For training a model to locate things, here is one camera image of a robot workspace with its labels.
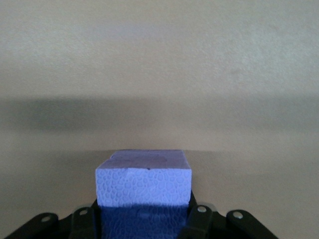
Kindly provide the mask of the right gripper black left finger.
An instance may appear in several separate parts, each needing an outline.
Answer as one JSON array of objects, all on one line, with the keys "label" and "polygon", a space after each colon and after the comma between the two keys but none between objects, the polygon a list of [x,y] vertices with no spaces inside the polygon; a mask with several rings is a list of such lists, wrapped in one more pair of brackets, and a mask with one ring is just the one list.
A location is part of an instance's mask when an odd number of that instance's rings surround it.
[{"label": "right gripper black left finger", "polygon": [[63,219],[55,213],[41,213],[28,220],[7,239],[99,239],[100,209],[97,201],[80,207]]}]

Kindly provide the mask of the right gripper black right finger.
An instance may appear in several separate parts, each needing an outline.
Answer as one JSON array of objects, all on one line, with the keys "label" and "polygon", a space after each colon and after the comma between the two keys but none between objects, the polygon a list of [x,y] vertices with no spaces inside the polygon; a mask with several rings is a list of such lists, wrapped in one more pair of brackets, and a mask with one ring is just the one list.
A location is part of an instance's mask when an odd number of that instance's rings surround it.
[{"label": "right gripper black right finger", "polygon": [[267,227],[245,210],[221,215],[214,205],[199,204],[193,193],[187,209],[185,226],[179,239],[276,239]]}]

